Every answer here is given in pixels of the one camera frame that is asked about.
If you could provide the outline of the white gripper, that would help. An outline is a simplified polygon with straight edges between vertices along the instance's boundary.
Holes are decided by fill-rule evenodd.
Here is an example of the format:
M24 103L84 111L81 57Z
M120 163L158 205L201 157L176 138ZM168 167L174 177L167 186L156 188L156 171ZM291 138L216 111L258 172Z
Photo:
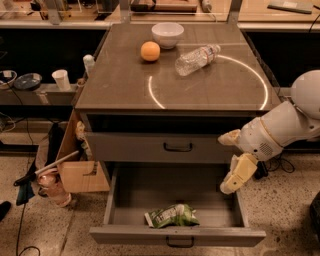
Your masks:
M226 146L237 144L244 152L231 158L230 170L220 184L220 190L224 194L234 193L242 187L255 173L258 160L267 161L283 150L269 135L260 118L253 119L241 130L235 129L219 136L218 142Z

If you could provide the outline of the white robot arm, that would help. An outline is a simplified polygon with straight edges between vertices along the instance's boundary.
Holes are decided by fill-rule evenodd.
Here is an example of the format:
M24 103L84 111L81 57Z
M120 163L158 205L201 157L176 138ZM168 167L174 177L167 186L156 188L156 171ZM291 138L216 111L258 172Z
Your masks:
M218 137L220 144L236 146L242 152L240 156L232 156L230 170L220 185L224 194L234 193L245 184L259 162L279 155L293 142L320 135L320 71L300 75L290 93L290 100L241 129Z

